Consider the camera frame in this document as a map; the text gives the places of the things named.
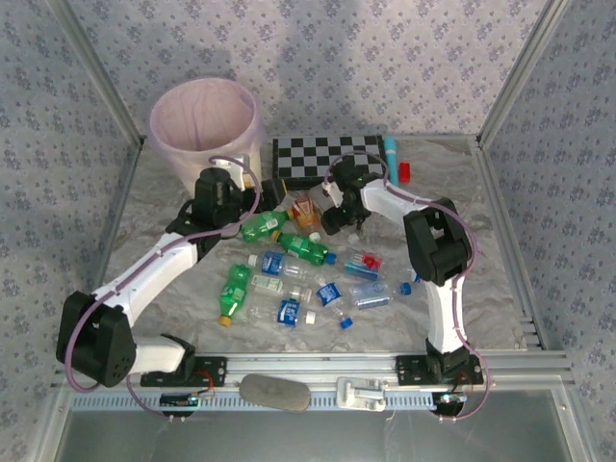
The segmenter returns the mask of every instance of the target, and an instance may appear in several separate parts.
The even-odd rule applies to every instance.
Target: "cable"
[[[389,168],[387,167],[387,164],[385,163],[385,161],[383,161],[379,156],[375,156],[374,154],[371,154],[369,152],[366,151],[356,151],[356,150],[351,150],[348,151],[344,154],[341,154],[340,156],[338,156],[336,159],[334,159],[334,161],[329,165],[329,167],[327,168],[327,171],[325,172],[325,177],[324,177],[324,181],[323,183],[328,184],[329,183],[329,173],[331,168],[338,163],[343,157],[345,156],[349,156],[349,155],[354,155],[354,154],[362,154],[362,155],[368,155],[376,160],[378,160],[378,162],[380,162],[383,165],[383,186],[385,187],[385,190],[387,190],[389,193],[393,194],[395,197],[398,197],[400,199],[409,201],[409,202],[413,202],[413,203],[417,203],[420,205],[424,205],[425,207],[431,207],[433,209],[438,210],[439,212],[442,212],[446,215],[449,215],[450,217],[452,217],[453,219],[455,219],[455,221],[457,221],[460,226],[462,226],[462,228],[464,228],[464,231],[466,232],[466,234],[469,236],[469,239],[471,240],[471,260],[469,261],[469,265],[466,267],[466,269],[464,271],[462,271],[460,274],[456,275],[453,278],[453,282],[452,282],[452,290],[454,292],[458,291],[457,288],[457,283],[460,279],[462,279],[463,277],[465,277],[473,268],[473,266],[475,265],[475,260],[476,260],[476,254],[479,251],[479,244],[477,242],[477,237],[475,235],[475,232],[473,231],[473,228],[471,228],[471,226],[464,220],[462,219],[458,214],[456,214],[453,210],[441,205],[441,204],[437,204],[435,202],[431,202],[429,200],[423,200],[423,199],[419,199],[417,197],[414,196],[409,196],[406,195],[405,193],[399,192],[396,189],[392,188],[390,185],[391,183],[389,183],[388,178],[389,178]],[[468,350],[471,354],[473,354],[474,356],[477,357],[477,359],[479,360],[479,364],[481,365],[481,367],[485,370],[485,392],[483,394],[483,397],[481,398],[481,401],[479,402],[479,404],[477,405],[477,407],[475,409],[473,409],[471,412],[463,415],[463,416],[458,416],[458,417],[454,417],[454,418],[448,418],[451,420],[462,420],[462,419],[467,419],[471,416],[473,416],[474,414],[476,414],[485,404],[485,401],[488,399],[488,396],[490,395],[490,386],[491,386],[491,381],[492,381],[492,375],[490,374],[490,369],[488,368],[488,364],[485,361],[485,358],[479,354],[479,352],[477,352],[476,349],[473,348],[473,346],[471,344],[469,344],[469,342],[464,338],[464,335],[462,334],[462,327],[460,326],[459,322],[458,322],[458,307],[457,307],[457,296],[453,296],[453,303],[451,304],[451,309],[453,312],[453,327],[455,328],[455,333],[458,336],[458,339],[460,340],[460,342],[462,343],[462,345],[464,346],[464,348],[466,350]]]
[[[250,178],[252,178],[252,183],[255,185],[254,189],[255,189],[255,196],[254,196],[254,202],[252,203],[252,207],[250,207],[250,210],[248,210],[247,214],[241,218],[239,221],[237,221],[236,223],[224,226],[220,229],[215,229],[212,231],[203,231],[200,233],[194,233],[194,234],[190,234],[188,236],[183,236],[182,238],[176,239],[175,241],[172,241],[171,243],[165,245],[163,248],[161,248],[161,250],[157,253],[152,254],[147,260],[145,260],[141,265],[139,265],[138,268],[136,268],[133,272],[131,272],[128,276],[126,276],[126,279],[124,279],[122,282],[120,282],[119,284],[117,284],[117,286],[115,286],[115,289],[112,291],[107,292],[106,294],[104,294],[103,296],[101,296],[100,298],[98,298],[87,310],[86,312],[82,315],[82,317],[77,321],[77,323],[75,324],[75,328],[73,329],[72,334],[70,335],[70,338],[68,339],[68,344],[66,346],[66,353],[64,354],[64,370],[66,373],[66,379],[68,380],[68,383],[70,384],[70,386],[73,388],[73,390],[75,390],[76,392],[79,393],[91,393],[94,390],[96,390],[99,386],[98,383],[92,385],[91,387],[83,387],[81,386],[79,383],[77,383],[77,380],[75,379],[74,373],[73,373],[73,369],[72,369],[72,360],[73,360],[73,354],[74,354],[74,350],[75,350],[75,345],[77,343],[77,338],[79,337],[79,335],[81,334],[81,331],[84,329],[84,326],[86,325],[86,322],[88,321],[88,319],[92,316],[92,314],[103,304],[105,303],[107,300],[109,300],[112,296],[114,295],[118,295],[122,289],[124,289],[126,286],[128,286],[133,280],[135,280],[136,277],[138,277],[142,272],[144,272],[154,261],[156,261],[157,259],[161,258],[163,255],[165,255],[166,252],[170,251],[171,249],[173,249],[174,247],[176,247],[179,244],[183,244],[189,241],[192,241],[194,239],[201,239],[201,238],[208,238],[210,236],[215,236],[217,234],[222,234],[225,231],[228,231],[229,229],[233,229],[235,227],[238,227],[239,230],[239,226],[242,226],[242,224],[244,224],[245,222],[248,221],[248,219],[250,217],[252,217],[252,215],[254,214],[254,212],[257,210],[257,207],[259,206],[259,200],[261,199],[261,185],[257,179],[257,175],[243,162],[237,161],[231,157],[225,157],[225,156],[212,156],[209,159],[210,164],[213,164],[214,161],[224,161],[224,162],[230,162],[232,164],[235,164],[237,166],[240,166],[241,168],[243,168],[249,175]],[[129,385],[129,378],[127,378],[127,387],[129,387],[129,392],[131,390],[131,386]]]

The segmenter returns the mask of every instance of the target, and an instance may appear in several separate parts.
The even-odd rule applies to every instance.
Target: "pink trash bin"
[[[191,197],[194,182],[211,156],[243,154],[259,181],[265,126],[254,95],[231,80],[189,81],[165,93],[150,115],[157,152]]]

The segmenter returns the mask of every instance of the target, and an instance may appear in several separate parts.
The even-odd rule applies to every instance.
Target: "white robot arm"
[[[245,189],[241,175],[234,179],[233,171],[225,167],[201,171],[194,199],[131,268],[91,295],[75,292],[66,299],[56,349],[59,361],[64,362],[82,315],[99,303],[75,334],[73,369],[107,387],[132,373],[167,372],[179,377],[178,382],[192,373],[193,346],[169,335],[134,338],[132,327],[156,295],[218,243],[220,234],[215,231],[237,222],[254,203],[255,191]],[[257,211],[273,210],[285,194],[282,180],[262,182]]]
[[[466,341],[462,320],[464,277],[460,274],[467,267],[472,249],[462,226],[438,210],[447,208],[455,213],[453,203],[446,198],[425,199],[386,185],[375,174],[359,173],[352,161],[342,160],[331,171],[333,181],[322,184],[324,194],[333,203],[321,217],[327,234],[335,234],[349,224],[359,227],[371,213],[403,227],[411,265],[427,290],[430,327],[426,348],[431,360],[428,363],[438,369],[434,371],[438,377],[467,363],[469,351],[460,339]]]

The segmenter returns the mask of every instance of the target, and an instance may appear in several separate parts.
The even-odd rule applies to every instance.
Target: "blue label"
[[[338,298],[342,298],[340,291],[336,287],[336,284],[333,282],[330,282],[326,286],[323,286],[318,289],[317,295],[321,299],[321,303],[323,304],[323,306],[327,306],[332,301],[337,300]]]
[[[282,253],[266,252],[266,254],[263,256],[261,272],[277,276],[278,274],[280,274],[280,267],[282,266],[283,258],[284,255]]]
[[[282,300],[278,310],[278,322],[285,325],[297,325],[299,317],[299,302],[295,300]]]

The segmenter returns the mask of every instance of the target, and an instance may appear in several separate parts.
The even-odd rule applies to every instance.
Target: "checkerboard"
[[[273,140],[273,177],[283,178],[289,190],[308,190],[323,181],[336,157],[348,151],[366,151],[385,160],[383,138],[305,137]],[[366,173],[383,174],[383,166],[374,158],[355,154],[353,160]]]

